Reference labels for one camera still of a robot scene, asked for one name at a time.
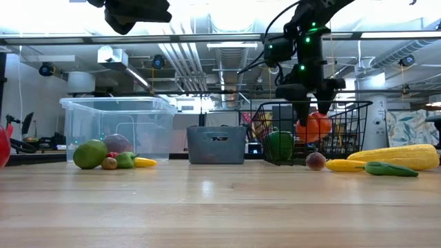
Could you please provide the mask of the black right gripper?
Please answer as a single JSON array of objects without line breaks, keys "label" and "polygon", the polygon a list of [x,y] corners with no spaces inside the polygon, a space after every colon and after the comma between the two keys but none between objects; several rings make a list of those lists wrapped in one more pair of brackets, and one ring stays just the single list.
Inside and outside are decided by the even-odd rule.
[{"label": "black right gripper", "polygon": [[306,126],[312,92],[318,101],[318,112],[326,115],[336,91],[346,88],[344,79],[326,79],[322,54],[322,35],[329,34],[327,27],[307,28],[299,31],[295,42],[298,63],[284,76],[276,88],[276,96],[300,96],[294,101],[294,109],[301,126]]}]

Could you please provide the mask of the large green bell pepper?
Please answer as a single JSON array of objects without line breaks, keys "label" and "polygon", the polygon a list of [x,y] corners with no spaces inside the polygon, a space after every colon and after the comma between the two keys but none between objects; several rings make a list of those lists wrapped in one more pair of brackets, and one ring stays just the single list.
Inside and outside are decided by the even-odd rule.
[{"label": "large green bell pepper", "polygon": [[280,131],[277,127],[273,127],[268,139],[272,161],[282,162],[291,158],[294,148],[294,139],[291,132]]}]

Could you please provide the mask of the yellow banana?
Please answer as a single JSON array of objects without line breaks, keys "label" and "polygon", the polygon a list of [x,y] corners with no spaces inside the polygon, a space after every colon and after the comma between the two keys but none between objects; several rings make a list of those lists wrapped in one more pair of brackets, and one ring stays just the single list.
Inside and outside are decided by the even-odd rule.
[{"label": "yellow banana", "polygon": [[361,172],[365,170],[366,162],[333,159],[325,163],[325,167],[333,172]]}]

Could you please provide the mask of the long yellow squash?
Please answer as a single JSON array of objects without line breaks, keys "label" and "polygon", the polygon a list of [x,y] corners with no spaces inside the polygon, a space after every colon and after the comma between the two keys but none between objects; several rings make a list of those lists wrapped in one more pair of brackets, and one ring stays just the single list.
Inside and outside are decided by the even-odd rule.
[{"label": "long yellow squash", "polygon": [[348,160],[385,162],[420,171],[435,169],[440,164],[436,148],[430,144],[405,145],[356,152]]}]

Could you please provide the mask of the small green chili pepper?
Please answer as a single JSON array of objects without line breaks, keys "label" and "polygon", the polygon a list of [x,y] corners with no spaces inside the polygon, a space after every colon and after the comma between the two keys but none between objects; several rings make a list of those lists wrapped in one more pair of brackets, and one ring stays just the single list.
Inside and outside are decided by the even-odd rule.
[{"label": "small green chili pepper", "polygon": [[408,167],[384,162],[368,162],[362,167],[368,174],[374,176],[418,177],[419,173]]}]

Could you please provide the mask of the green orange mango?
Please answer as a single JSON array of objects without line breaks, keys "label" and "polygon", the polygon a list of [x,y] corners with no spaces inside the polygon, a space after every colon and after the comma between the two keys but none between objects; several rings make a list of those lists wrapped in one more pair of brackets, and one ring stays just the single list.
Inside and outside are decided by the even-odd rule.
[{"label": "green orange mango", "polygon": [[107,147],[105,143],[92,139],[75,149],[73,162],[81,169],[94,169],[101,164],[106,155]]}]

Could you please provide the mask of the small yellow chili pepper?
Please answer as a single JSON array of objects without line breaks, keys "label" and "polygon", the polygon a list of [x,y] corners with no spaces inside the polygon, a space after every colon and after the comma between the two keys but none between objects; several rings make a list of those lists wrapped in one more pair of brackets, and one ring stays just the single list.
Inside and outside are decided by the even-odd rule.
[{"label": "small yellow chili pepper", "polygon": [[134,159],[134,166],[136,168],[155,167],[157,166],[157,162],[148,158],[136,157]]}]

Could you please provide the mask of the dark grey monitor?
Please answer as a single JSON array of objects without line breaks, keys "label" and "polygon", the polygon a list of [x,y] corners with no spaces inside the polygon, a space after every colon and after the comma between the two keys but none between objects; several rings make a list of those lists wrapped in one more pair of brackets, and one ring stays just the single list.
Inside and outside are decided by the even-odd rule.
[{"label": "dark grey monitor", "polygon": [[280,130],[290,130],[297,122],[296,112],[290,105],[272,106],[272,123]]}]

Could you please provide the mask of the white ceiling unit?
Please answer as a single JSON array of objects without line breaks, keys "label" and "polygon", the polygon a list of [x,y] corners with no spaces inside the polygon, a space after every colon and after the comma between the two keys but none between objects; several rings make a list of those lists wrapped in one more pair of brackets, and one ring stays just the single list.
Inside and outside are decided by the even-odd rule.
[{"label": "white ceiling unit", "polygon": [[98,49],[97,63],[107,69],[124,71],[128,68],[128,55],[123,49],[112,48],[108,45]]}]

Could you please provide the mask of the white round column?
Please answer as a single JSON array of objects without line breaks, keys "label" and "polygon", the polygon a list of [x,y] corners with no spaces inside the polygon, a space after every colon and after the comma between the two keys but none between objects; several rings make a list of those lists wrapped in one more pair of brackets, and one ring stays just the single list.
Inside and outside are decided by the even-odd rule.
[{"label": "white round column", "polygon": [[371,105],[360,109],[360,118],[365,125],[365,137],[362,150],[380,149],[387,146],[386,110],[387,96],[382,90],[386,89],[385,74],[359,78],[357,93],[359,101],[370,101]]}]

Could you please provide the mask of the overhead rig light bar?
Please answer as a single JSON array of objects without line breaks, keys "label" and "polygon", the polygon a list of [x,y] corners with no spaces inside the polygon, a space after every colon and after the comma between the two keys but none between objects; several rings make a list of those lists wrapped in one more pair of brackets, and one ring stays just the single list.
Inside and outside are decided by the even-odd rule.
[{"label": "overhead rig light bar", "polygon": [[[441,39],[441,30],[407,32],[333,32],[322,36],[324,40],[412,40]],[[0,45],[105,45],[131,43],[218,43],[261,42],[263,33],[228,34],[164,34],[114,37],[0,37]]]}]

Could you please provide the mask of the white cylindrical tank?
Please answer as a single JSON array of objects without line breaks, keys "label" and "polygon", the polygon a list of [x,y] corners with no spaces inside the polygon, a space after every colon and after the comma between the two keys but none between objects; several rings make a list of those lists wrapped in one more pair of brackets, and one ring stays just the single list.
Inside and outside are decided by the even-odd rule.
[{"label": "white cylindrical tank", "polygon": [[96,78],[88,72],[71,72],[68,74],[68,92],[81,93],[95,91]]}]

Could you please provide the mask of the black background crossbar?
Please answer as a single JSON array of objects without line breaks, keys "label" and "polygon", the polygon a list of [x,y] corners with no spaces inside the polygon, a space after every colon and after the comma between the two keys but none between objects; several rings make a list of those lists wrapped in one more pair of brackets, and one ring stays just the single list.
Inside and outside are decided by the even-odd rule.
[{"label": "black background crossbar", "polygon": [[[209,91],[155,91],[151,92],[104,92],[104,91],[93,91],[93,92],[68,92],[69,96],[80,97],[83,95],[92,96],[149,96],[149,95],[190,95],[190,94],[273,94],[275,90],[263,90],[263,91],[250,91],[250,90],[209,90]],[[441,89],[435,90],[338,90],[338,94],[373,94],[373,93],[386,93],[386,94],[404,94],[404,93],[427,93],[427,94],[441,94]]]}]

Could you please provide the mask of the black tilted monitor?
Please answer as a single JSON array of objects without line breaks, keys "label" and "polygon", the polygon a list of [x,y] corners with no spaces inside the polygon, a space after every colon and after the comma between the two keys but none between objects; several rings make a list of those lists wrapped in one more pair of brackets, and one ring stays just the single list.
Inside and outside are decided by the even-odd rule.
[{"label": "black tilted monitor", "polygon": [[26,135],[29,131],[30,128],[30,124],[32,122],[32,118],[33,118],[34,113],[31,112],[28,115],[25,116],[24,120],[21,122],[22,127],[21,127],[21,134],[22,135]]}]

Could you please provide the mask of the silver ceiling duct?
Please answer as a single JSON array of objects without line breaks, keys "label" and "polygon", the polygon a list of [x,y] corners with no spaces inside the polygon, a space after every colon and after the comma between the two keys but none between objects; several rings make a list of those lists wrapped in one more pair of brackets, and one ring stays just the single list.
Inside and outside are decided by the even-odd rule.
[{"label": "silver ceiling duct", "polygon": [[218,78],[221,90],[239,91],[243,75],[237,74],[246,66],[247,48],[216,48]]}]

